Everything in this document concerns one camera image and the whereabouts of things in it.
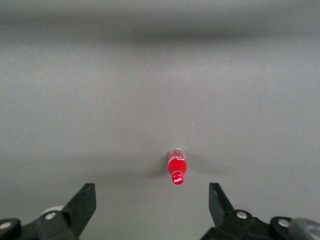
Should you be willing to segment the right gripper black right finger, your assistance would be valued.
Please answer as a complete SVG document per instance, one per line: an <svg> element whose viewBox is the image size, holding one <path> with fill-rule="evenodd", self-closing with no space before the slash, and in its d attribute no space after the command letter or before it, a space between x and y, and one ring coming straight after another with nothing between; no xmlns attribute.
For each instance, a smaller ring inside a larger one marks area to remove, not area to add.
<svg viewBox="0 0 320 240"><path fill-rule="evenodd" d="M208 209L214 226L202 240L292 240L289 217L276 216L265 223L242 209L234 209L219 183L210 183Z"/></svg>

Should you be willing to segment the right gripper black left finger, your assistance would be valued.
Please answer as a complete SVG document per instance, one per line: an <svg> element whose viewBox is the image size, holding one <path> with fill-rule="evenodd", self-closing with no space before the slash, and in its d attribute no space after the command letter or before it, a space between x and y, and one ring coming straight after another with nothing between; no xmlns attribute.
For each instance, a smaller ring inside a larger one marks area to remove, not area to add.
<svg viewBox="0 0 320 240"><path fill-rule="evenodd" d="M86 183L61 210L50 210L22 225L18 218L0 220L2 240L78 240L97 208L96 186Z"/></svg>

